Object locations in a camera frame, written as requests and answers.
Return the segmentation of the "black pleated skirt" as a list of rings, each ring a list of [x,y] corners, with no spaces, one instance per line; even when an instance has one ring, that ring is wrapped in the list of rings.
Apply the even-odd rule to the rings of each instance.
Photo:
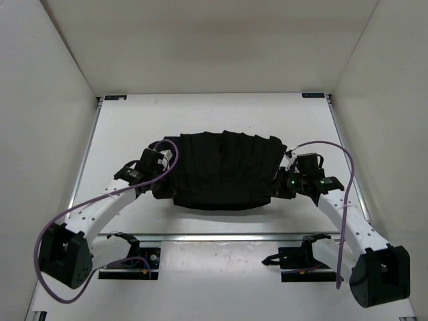
[[[270,189],[286,146],[274,136],[202,132],[167,137],[177,146],[174,169],[154,184],[155,199],[203,211],[242,211],[271,202]]]

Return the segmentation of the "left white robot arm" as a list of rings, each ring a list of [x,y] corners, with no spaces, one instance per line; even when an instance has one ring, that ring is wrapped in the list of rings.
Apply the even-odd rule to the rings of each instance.
[[[37,237],[33,253],[40,283],[45,285],[43,275],[48,275],[76,289],[86,287],[94,272],[105,265],[115,261],[125,266],[136,264],[140,250],[134,236],[123,232],[106,237],[99,234],[121,210],[170,172],[141,173],[125,166],[99,196],[68,209],[70,217],[63,223],[57,222],[63,213],[52,219]]]

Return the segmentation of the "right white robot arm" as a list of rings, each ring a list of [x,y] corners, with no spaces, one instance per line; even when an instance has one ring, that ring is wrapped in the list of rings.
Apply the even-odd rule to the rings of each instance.
[[[281,168],[276,197],[311,198],[315,206],[340,229],[340,241],[327,233],[305,235],[298,247],[281,247],[264,265],[279,265],[283,274],[304,274],[330,268],[348,283],[363,308],[407,299],[410,296],[410,255],[378,234],[346,196],[336,177],[322,169],[294,171]]]

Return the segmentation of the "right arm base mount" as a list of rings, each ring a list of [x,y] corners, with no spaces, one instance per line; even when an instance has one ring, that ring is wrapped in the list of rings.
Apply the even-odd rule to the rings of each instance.
[[[314,259],[303,244],[279,247],[278,252],[261,261],[264,266],[279,266],[282,283],[335,282],[336,273]]]

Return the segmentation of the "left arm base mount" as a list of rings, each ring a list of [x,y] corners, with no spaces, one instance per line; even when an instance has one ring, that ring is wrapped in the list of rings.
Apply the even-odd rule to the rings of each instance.
[[[144,260],[111,263],[98,272],[99,280],[157,281],[161,262],[160,247],[140,247]]]

